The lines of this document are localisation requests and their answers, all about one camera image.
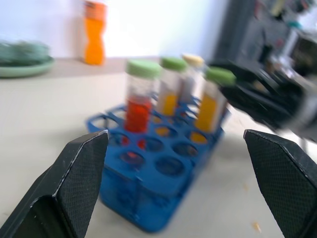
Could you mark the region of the red liquid tube green cap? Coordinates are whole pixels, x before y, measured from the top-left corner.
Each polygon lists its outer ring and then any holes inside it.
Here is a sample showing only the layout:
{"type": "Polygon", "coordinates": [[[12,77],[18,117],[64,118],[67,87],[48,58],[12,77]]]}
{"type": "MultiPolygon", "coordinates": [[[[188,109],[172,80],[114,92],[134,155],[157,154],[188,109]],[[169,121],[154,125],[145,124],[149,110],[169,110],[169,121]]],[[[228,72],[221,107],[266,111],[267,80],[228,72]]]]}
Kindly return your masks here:
{"type": "Polygon", "coordinates": [[[154,82],[162,67],[145,59],[130,59],[126,64],[127,93],[124,129],[133,133],[147,131],[152,110],[154,82]]]}

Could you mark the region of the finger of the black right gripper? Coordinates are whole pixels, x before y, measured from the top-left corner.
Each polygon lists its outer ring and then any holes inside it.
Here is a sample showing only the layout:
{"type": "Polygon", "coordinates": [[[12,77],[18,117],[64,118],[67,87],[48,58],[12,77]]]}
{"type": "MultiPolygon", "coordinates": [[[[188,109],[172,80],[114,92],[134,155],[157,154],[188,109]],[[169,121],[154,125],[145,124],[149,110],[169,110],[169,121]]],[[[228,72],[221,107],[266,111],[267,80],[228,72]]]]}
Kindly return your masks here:
{"type": "Polygon", "coordinates": [[[233,107],[269,128],[282,128],[289,119],[285,104],[274,95],[242,86],[222,86],[220,91],[233,107]]]}
{"type": "Polygon", "coordinates": [[[253,83],[261,81],[270,86],[276,86],[273,78],[262,68],[254,64],[238,64],[235,62],[211,62],[209,66],[220,67],[230,70],[237,78],[237,81],[253,83]]]}

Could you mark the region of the yellow liquid tube green cap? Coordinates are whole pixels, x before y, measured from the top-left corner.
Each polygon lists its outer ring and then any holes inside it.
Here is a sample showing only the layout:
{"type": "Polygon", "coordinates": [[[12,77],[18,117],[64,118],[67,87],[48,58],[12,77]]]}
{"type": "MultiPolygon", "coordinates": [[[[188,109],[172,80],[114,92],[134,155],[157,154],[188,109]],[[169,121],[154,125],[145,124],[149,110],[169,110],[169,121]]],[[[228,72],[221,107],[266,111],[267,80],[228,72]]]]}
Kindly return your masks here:
{"type": "Polygon", "coordinates": [[[187,63],[177,57],[162,57],[160,66],[162,67],[162,74],[159,78],[156,111],[161,115],[172,117],[175,115],[178,105],[187,63]]]}
{"type": "Polygon", "coordinates": [[[206,133],[215,133],[225,111],[227,100],[222,86],[233,86],[236,76],[228,69],[208,67],[204,74],[203,96],[195,127],[206,133]]]}

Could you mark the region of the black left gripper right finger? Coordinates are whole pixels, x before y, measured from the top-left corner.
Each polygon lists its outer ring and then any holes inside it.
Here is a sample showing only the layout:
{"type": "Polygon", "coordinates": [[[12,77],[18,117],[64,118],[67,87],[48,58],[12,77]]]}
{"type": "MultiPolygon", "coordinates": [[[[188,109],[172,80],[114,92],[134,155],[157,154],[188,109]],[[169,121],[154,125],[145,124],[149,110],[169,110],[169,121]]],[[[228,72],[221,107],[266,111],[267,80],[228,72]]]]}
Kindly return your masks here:
{"type": "Polygon", "coordinates": [[[285,238],[317,238],[317,164],[295,142],[247,129],[259,189],[285,238]]]}

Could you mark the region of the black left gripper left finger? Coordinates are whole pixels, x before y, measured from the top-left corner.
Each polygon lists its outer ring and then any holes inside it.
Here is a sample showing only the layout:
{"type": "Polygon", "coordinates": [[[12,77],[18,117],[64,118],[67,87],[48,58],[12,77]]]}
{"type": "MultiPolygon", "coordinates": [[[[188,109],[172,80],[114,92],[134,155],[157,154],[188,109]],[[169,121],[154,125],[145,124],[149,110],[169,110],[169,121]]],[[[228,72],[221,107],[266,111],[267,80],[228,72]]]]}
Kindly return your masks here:
{"type": "Polygon", "coordinates": [[[66,144],[0,228],[0,238],[84,238],[98,199],[108,131],[66,144]]]}

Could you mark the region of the dark green leafy pile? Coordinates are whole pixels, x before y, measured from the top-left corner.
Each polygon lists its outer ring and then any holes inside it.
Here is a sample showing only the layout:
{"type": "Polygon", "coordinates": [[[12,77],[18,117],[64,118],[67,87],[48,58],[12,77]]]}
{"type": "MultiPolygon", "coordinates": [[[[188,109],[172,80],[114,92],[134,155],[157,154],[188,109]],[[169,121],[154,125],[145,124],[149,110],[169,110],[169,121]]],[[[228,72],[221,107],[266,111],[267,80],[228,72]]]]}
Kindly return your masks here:
{"type": "Polygon", "coordinates": [[[33,66],[52,60],[50,48],[44,43],[0,40],[0,67],[33,66]]]}

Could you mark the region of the pale green plate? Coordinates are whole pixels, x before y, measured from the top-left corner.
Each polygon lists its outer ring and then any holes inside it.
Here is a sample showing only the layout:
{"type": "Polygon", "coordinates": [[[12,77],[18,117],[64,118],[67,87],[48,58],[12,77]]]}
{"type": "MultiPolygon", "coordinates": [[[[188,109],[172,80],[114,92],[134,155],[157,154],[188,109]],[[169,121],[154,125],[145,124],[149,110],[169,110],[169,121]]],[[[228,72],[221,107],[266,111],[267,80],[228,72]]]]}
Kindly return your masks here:
{"type": "Polygon", "coordinates": [[[54,65],[54,58],[49,57],[45,62],[29,66],[0,66],[0,78],[25,78],[45,74],[54,65]]]}

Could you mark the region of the test tube cream cap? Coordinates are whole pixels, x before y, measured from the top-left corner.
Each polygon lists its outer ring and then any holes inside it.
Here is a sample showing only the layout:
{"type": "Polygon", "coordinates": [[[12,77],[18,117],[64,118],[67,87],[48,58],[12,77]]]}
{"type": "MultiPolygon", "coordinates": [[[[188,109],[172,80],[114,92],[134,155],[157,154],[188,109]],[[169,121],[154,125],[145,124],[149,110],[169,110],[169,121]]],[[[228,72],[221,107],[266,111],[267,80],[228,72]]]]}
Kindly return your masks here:
{"type": "Polygon", "coordinates": [[[187,63],[183,74],[182,89],[180,91],[180,103],[190,103],[197,80],[202,75],[205,61],[201,56],[183,54],[182,59],[187,63]]]}

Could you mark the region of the blue test tube rack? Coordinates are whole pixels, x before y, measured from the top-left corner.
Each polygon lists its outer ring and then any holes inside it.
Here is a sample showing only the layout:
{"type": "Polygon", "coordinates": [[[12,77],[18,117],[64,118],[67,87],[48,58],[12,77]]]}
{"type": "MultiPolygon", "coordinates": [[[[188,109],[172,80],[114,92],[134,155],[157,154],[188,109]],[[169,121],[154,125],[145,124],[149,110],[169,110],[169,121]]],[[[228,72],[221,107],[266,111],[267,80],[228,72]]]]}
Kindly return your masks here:
{"type": "Polygon", "coordinates": [[[218,127],[203,142],[191,140],[199,105],[194,97],[174,117],[153,112],[145,133],[124,129],[124,105],[86,120],[89,132],[108,131],[100,187],[105,206],[149,233],[168,224],[223,135],[218,127]]]}

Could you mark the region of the dark equipment shelf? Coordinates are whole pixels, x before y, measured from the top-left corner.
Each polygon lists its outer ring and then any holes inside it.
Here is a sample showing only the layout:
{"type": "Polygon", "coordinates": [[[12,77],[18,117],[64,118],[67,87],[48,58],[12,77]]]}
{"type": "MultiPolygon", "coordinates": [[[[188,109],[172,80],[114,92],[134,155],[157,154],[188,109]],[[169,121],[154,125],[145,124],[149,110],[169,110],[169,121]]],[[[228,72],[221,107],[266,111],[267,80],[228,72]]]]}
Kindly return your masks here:
{"type": "Polygon", "coordinates": [[[299,20],[316,8],[317,0],[229,0],[209,65],[317,76],[317,30],[299,20]]]}

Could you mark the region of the orange plastic bottle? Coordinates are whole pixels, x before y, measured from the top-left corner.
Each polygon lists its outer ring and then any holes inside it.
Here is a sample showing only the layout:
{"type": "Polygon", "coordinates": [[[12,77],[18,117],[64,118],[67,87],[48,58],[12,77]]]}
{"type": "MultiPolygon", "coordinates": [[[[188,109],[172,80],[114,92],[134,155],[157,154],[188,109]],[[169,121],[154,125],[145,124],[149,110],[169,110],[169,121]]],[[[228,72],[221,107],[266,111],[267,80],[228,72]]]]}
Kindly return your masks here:
{"type": "Polygon", "coordinates": [[[107,0],[83,0],[83,22],[86,37],[84,62],[102,65],[105,59],[103,35],[106,29],[107,0]]]}

